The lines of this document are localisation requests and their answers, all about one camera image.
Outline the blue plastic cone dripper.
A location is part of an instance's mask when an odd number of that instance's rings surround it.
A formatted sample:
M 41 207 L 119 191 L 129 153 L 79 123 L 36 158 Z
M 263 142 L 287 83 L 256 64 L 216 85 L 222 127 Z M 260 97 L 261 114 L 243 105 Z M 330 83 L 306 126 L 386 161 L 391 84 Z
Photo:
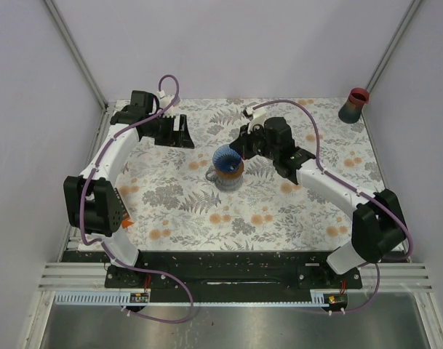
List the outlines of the blue plastic cone dripper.
M 212 163 L 221 172 L 233 173 L 239 169 L 242 157 L 230 145 L 222 145 L 214 152 Z

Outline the wooden dripper ring holder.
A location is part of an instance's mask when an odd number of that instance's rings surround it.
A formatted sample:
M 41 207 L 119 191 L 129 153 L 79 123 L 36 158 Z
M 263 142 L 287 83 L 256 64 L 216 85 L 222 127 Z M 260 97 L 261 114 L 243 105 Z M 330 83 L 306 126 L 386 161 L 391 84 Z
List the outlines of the wooden dripper ring holder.
M 215 172 L 223 180 L 237 180 L 244 172 L 244 163 L 241 161 L 234 170 L 222 170 L 215 167 Z

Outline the coffee paper filter box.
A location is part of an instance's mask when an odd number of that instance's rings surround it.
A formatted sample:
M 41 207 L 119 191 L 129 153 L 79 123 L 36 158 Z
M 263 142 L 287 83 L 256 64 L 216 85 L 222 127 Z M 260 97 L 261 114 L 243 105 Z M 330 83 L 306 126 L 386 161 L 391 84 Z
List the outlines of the coffee paper filter box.
M 121 197 L 121 194 L 119 193 L 119 190 L 117 188 L 114 188 L 114 192 L 116 194 L 117 199 L 119 200 L 119 203 L 121 205 L 121 210 L 122 210 L 122 214 L 121 214 L 121 227 L 123 229 L 128 228 L 129 226 L 133 225 L 135 222 L 132 219 L 129 210 L 127 209 L 123 198 Z

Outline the dark mug red rim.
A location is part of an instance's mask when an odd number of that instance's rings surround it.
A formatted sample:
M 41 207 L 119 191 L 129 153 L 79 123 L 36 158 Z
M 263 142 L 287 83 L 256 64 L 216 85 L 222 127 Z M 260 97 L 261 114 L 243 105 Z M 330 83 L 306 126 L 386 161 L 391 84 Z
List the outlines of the dark mug red rim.
M 370 94 L 366 89 L 353 88 L 338 112 L 339 119 L 346 124 L 355 124 L 360 119 L 362 109 L 369 102 L 369 98 Z

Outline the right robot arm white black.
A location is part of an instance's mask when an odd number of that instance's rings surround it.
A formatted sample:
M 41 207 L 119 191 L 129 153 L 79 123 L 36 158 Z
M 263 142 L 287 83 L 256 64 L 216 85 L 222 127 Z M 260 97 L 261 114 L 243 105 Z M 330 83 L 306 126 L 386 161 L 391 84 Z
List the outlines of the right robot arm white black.
M 296 185 L 317 192 L 352 219 L 351 240 L 328 255 L 320 268 L 323 285 L 334 288 L 350 269 L 377 263 L 407 238 L 399 200 L 394 192 L 359 189 L 318 165 L 318 156 L 297 146 L 285 119 L 249 123 L 230 143 L 244 160 L 262 156 L 276 172 Z

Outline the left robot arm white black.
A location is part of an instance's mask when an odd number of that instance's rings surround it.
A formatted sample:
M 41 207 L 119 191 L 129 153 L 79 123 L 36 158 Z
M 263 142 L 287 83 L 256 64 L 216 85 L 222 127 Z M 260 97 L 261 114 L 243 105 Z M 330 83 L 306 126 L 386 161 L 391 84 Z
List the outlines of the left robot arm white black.
M 129 212 L 116 188 L 128 156 L 144 138 L 155 145 L 194 147 L 187 117 L 175 115 L 178 95 L 133 91 L 130 102 L 110 120 L 108 134 L 90 164 L 63 183 L 69 223 L 80 230 L 84 245 L 100 244 L 111 262 L 121 267 L 121 279 L 130 287 L 144 283 L 146 270 L 138 265 L 138 248 L 129 240 L 124 221 Z

